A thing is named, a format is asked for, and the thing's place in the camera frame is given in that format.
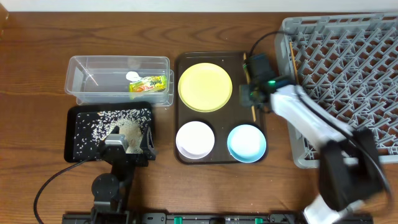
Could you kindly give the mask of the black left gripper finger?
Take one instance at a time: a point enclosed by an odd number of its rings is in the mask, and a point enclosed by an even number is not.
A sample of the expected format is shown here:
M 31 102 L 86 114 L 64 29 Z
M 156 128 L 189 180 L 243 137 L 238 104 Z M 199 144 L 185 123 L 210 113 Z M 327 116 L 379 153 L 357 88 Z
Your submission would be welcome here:
M 150 126 L 147 126 L 145 128 L 142 141 L 140 143 L 140 148 L 142 149 L 143 155 L 145 155 L 148 160 L 154 161 L 156 159 L 155 147 Z
M 113 130 L 99 142 L 98 147 L 114 146 L 120 144 L 119 126 L 115 126 Z

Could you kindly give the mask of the rice leftovers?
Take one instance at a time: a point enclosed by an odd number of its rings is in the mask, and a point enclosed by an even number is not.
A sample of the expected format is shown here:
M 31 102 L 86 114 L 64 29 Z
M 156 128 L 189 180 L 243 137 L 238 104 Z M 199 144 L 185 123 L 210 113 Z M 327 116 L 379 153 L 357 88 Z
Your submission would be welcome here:
M 100 142 L 117 126 L 119 133 L 128 142 L 128 154 L 141 154 L 139 147 L 145 128 L 151 123 L 151 111 L 147 108 L 116 111 L 79 113 L 76 116 L 73 140 L 74 160 L 97 158 L 96 149 Z

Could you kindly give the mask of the yellow plate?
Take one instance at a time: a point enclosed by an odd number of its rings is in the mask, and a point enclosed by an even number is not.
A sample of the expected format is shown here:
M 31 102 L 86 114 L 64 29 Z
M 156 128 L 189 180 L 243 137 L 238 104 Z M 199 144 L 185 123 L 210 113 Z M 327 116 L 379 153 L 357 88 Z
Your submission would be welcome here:
M 188 67 L 178 80 L 178 95 L 191 110 L 209 113 L 222 108 L 233 92 L 233 82 L 225 69 L 213 63 Z

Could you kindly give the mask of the blue bowl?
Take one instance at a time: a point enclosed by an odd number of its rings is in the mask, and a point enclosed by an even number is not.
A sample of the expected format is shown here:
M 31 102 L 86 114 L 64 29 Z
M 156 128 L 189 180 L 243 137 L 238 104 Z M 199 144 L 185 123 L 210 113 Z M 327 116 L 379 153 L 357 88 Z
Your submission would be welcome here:
M 229 153 L 239 162 L 260 161 L 267 152 L 267 140 L 263 132 L 250 124 L 242 124 L 231 130 L 227 138 Z

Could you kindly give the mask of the white tissue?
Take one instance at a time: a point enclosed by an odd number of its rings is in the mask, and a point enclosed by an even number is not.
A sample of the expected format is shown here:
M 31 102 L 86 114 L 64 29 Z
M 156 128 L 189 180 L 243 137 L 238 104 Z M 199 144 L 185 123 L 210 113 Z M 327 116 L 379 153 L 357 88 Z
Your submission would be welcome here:
M 126 79 L 131 83 L 139 82 L 142 78 L 139 76 L 137 72 L 127 72 Z

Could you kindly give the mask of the green snack wrapper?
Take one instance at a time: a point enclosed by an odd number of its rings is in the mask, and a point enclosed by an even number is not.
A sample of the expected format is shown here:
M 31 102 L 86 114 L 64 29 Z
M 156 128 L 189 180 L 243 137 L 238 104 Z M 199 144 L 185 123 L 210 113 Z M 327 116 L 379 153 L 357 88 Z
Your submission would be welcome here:
M 167 77 L 162 76 L 149 76 L 141 78 L 137 82 L 129 84 L 129 92 L 149 92 L 149 91 L 160 91 L 164 90 L 167 86 Z

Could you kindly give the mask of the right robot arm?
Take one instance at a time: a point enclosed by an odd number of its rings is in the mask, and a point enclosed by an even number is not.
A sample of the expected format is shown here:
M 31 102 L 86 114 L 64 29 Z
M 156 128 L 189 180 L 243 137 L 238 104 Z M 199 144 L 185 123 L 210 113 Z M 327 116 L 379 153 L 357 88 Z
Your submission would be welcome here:
M 246 107 L 268 107 L 318 151 L 319 194 L 303 211 L 306 223 L 336 223 L 381 192 L 393 206 L 370 129 L 355 129 L 336 119 L 288 77 L 240 85 L 239 100 Z

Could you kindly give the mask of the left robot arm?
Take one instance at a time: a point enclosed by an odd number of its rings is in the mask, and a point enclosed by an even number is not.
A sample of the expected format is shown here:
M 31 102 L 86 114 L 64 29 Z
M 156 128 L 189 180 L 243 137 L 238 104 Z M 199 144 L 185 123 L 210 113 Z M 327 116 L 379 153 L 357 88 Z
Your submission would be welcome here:
M 139 144 L 140 154 L 130 154 L 125 135 L 115 127 L 101 141 L 98 152 L 102 161 L 111 165 L 111 172 L 104 173 L 93 181 L 91 191 L 94 206 L 90 223 L 133 223 L 127 210 L 127 201 L 136 167 L 147 167 L 156 158 L 150 126 L 144 130 Z

